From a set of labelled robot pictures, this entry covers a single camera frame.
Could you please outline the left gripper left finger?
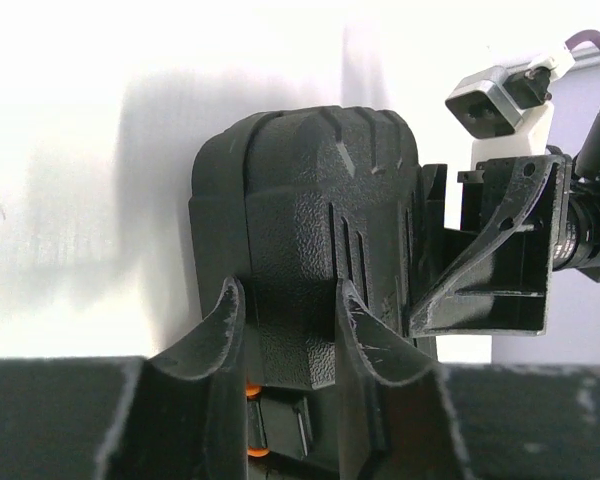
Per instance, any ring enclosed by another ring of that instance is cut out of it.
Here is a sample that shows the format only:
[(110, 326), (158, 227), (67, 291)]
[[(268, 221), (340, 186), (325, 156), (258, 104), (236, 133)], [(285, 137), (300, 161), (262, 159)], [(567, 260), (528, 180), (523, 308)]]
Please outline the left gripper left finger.
[(161, 354), (0, 359), (0, 479), (243, 479), (245, 299)]

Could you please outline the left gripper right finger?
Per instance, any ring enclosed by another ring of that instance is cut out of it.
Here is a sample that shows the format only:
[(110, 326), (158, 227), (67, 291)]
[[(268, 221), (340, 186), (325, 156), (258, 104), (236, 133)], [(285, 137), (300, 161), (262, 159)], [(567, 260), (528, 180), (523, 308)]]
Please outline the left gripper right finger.
[(336, 293), (344, 479), (600, 479), (600, 366), (442, 364)]

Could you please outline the black plastic tool case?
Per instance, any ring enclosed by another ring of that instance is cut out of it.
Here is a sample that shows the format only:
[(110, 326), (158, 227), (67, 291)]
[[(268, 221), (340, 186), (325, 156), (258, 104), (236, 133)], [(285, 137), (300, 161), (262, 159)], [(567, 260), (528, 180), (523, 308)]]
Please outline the black plastic tool case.
[(201, 147), (191, 189), (200, 305), (209, 311), (229, 276), (243, 285), (268, 451), (330, 478), (337, 282), (405, 334), (439, 270), (414, 135), (390, 110), (256, 114)]

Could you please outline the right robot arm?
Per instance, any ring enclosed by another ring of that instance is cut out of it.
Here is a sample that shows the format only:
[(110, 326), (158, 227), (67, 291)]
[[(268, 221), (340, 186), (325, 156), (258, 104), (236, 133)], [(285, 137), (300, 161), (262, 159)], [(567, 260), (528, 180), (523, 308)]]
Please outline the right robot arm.
[(444, 269), (408, 334), (544, 334), (554, 272), (600, 282), (600, 109), (575, 157), (494, 157), (458, 181), (461, 227), (444, 233)]

